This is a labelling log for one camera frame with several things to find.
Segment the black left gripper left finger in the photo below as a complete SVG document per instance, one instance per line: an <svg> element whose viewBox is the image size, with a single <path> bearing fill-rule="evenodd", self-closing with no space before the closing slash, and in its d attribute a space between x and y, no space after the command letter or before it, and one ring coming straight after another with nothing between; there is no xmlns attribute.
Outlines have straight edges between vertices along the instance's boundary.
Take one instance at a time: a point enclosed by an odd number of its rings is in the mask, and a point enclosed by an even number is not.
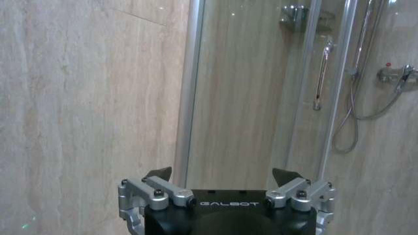
<svg viewBox="0 0 418 235"><path fill-rule="evenodd" d="M126 221L129 232L133 235L143 235L146 207L153 211L163 211L170 203L181 208L195 207L195 195L193 190L181 188L170 183L173 168L165 167L151 170L141 179L123 179L119 190L119 217Z"/></svg>

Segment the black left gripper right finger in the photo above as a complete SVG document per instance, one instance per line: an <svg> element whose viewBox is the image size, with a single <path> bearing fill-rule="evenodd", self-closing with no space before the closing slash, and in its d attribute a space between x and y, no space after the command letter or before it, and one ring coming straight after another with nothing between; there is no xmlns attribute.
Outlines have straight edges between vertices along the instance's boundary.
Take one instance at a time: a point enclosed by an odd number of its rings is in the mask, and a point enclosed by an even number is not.
<svg viewBox="0 0 418 235"><path fill-rule="evenodd" d="M336 188L328 181L312 182L294 171L273 169L278 188L266 191L268 208L278 210L289 207L294 212L316 211L314 235L324 235L334 219Z"/></svg>

